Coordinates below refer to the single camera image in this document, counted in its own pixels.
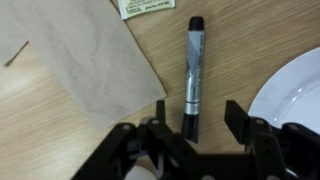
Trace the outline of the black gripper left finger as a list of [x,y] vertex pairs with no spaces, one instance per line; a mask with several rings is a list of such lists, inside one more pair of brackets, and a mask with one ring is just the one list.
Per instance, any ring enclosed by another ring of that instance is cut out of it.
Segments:
[[197,178],[197,154],[165,123],[165,101],[156,103],[156,115],[138,126],[117,124],[71,180],[124,180],[139,158],[148,156],[159,180]]

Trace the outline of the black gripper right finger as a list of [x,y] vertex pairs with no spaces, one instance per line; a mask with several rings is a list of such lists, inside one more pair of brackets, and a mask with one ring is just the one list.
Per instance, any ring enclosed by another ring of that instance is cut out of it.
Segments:
[[252,155],[258,180],[320,180],[320,135],[299,123],[276,128],[227,100],[224,121]]

